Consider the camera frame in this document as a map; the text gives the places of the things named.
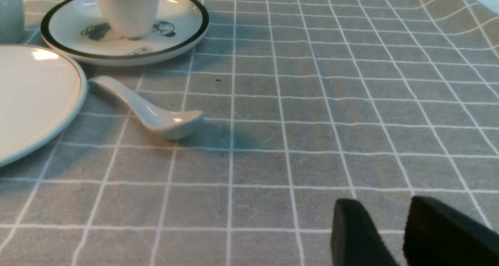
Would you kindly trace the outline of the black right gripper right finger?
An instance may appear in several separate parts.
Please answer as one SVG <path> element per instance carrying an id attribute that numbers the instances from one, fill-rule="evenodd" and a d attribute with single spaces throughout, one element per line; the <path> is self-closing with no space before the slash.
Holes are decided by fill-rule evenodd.
<path id="1" fill-rule="evenodd" d="M 498 233 L 434 197 L 412 197 L 403 252 L 409 266 L 497 266 Z"/>

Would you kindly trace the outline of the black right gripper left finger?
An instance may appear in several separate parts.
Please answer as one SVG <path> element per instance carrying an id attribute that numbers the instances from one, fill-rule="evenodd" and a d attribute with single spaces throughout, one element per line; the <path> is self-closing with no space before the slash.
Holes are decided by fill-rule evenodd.
<path id="1" fill-rule="evenodd" d="M 330 241 L 334 266 L 397 266 L 367 210 L 357 200 L 335 202 Z"/>

